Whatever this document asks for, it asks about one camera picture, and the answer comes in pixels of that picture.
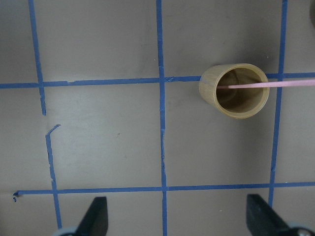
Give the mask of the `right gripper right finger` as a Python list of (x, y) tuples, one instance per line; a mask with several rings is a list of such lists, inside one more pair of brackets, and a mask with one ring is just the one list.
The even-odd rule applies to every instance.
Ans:
[(248, 194), (246, 225), (252, 236), (294, 236), (288, 226), (258, 194)]

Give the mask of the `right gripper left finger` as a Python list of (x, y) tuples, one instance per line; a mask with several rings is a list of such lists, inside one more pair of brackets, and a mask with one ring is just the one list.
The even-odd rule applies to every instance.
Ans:
[(95, 197), (77, 227), (75, 236), (105, 236), (108, 232), (106, 197)]

